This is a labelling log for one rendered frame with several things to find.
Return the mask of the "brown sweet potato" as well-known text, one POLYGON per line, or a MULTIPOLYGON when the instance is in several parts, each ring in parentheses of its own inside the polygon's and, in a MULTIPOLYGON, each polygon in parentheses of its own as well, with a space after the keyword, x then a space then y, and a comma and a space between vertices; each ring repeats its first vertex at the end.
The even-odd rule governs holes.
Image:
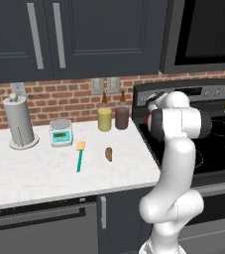
POLYGON ((109 162, 112 162, 112 148, 111 147, 107 147, 105 150, 105 157, 109 162))

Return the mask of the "teal spatula with tan head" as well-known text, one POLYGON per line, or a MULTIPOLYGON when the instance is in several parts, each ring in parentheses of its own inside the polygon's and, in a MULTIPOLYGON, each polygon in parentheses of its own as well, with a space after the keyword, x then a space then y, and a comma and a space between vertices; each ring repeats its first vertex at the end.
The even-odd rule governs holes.
POLYGON ((81 168, 82 154, 83 154, 84 148, 85 148, 85 142, 84 141, 79 141, 76 144, 76 151, 78 152, 78 160, 77 160, 76 171, 78 173, 80 172, 80 168, 81 168))

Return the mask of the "yellow jar with brown top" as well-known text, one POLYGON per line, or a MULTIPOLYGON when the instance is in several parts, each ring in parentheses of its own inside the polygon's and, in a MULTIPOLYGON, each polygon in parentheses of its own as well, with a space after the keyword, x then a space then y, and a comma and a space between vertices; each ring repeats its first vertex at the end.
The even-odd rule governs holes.
POLYGON ((103 92, 101 105, 98 113, 98 129, 102 132, 107 132, 111 129, 112 110, 108 107, 106 92, 103 92))

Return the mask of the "dark brown jar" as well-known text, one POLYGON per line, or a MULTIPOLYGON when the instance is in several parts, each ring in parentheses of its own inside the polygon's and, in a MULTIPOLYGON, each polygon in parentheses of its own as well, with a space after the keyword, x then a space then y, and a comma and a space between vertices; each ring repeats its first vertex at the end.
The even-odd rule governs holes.
POLYGON ((128 128, 129 108, 125 98, 125 92, 121 93, 120 101, 115 109, 115 127, 119 130, 128 128))

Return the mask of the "teal kitchen scale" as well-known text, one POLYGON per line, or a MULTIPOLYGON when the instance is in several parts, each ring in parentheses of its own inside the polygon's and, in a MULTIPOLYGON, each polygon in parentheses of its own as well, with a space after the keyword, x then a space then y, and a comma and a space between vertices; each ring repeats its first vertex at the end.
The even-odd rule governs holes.
POLYGON ((50 123, 49 134, 53 147, 70 146, 73 142, 72 123, 67 119, 57 119, 50 123))

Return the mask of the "dark cupboard door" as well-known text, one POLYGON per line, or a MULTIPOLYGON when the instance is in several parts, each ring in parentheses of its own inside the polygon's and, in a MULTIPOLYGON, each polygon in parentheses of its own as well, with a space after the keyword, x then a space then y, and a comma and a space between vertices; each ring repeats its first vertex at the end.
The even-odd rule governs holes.
POLYGON ((98 254, 139 254, 152 225, 140 216, 139 203, 152 188, 122 190, 97 197, 98 254), (107 227, 101 227, 100 198, 107 201, 107 227))
POLYGON ((168 0, 44 0, 54 78, 155 74, 168 0), (66 68, 59 67, 53 3, 59 3, 66 68))
POLYGON ((0 83, 53 79, 43 0, 0 0, 0 83), (34 3, 44 69, 37 68, 27 3, 34 3))

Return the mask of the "grey paper towel holder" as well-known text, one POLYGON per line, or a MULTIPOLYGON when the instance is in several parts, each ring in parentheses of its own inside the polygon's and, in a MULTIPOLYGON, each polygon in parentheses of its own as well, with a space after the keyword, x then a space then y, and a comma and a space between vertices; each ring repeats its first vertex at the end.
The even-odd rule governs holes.
POLYGON ((11 132, 9 146, 15 150, 26 150, 34 147, 40 138, 33 131, 27 97, 11 93, 3 100, 3 106, 11 132))

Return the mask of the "dark lower cupboard door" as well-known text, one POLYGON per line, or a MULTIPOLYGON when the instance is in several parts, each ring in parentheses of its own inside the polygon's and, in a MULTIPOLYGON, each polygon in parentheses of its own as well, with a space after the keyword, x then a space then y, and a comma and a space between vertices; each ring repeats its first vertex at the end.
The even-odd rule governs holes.
POLYGON ((140 216, 139 203, 152 188, 122 190, 97 197, 98 254, 139 254, 152 225, 140 216), (107 201, 107 227, 101 227, 100 198, 107 201))

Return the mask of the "black stove with control panel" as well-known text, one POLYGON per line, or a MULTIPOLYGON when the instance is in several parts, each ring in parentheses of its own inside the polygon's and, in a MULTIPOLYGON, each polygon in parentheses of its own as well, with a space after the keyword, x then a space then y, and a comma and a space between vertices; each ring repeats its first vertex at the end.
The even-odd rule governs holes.
POLYGON ((136 85, 132 119, 157 164, 162 162, 162 134, 148 130, 151 98, 159 93, 182 92, 190 105, 207 114, 202 137, 194 141, 192 186, 204 199, 204 210, 183 228, 179 244, 187 254, 225 254, 225 79, 175 80, 136 85))

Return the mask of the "dark dishwasher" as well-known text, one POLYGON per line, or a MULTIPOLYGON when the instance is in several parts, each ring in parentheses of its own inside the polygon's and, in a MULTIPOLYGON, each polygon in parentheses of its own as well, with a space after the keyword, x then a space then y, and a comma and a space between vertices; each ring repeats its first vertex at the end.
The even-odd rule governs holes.
POLYGON ((0 209, 0 254, 98 254, 96 198, 0 209))

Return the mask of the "black microwave oven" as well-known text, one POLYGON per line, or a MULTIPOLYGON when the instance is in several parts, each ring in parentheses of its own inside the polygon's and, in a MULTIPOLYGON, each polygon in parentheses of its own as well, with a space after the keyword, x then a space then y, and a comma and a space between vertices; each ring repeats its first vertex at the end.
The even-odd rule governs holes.
POLYGON ((160 70, 225 70, 225 0, 169 0, 160 70))

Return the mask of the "grey wall socket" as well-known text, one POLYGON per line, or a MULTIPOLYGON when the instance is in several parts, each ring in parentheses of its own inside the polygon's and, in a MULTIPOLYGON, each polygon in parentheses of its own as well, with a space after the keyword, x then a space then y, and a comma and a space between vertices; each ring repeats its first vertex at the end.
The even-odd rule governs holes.
POLYGON ((118 93, 120 91, 120 78, 108 77, 107 78, 107 92, 109 94, 118 93))
POLYGON ((92 78, 90 83, 92 94, 102 94, 104 91, 104 79, 103 78, 92 78))

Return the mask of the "white wall socket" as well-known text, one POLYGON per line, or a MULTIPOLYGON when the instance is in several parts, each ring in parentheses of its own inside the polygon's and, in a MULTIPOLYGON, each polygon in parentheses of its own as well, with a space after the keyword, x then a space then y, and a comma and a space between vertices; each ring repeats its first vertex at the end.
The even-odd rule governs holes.
POLYGON ((11 90, 19 96, 26 95, 25 84, 23 82, 11 82, 10 87, 11 90))

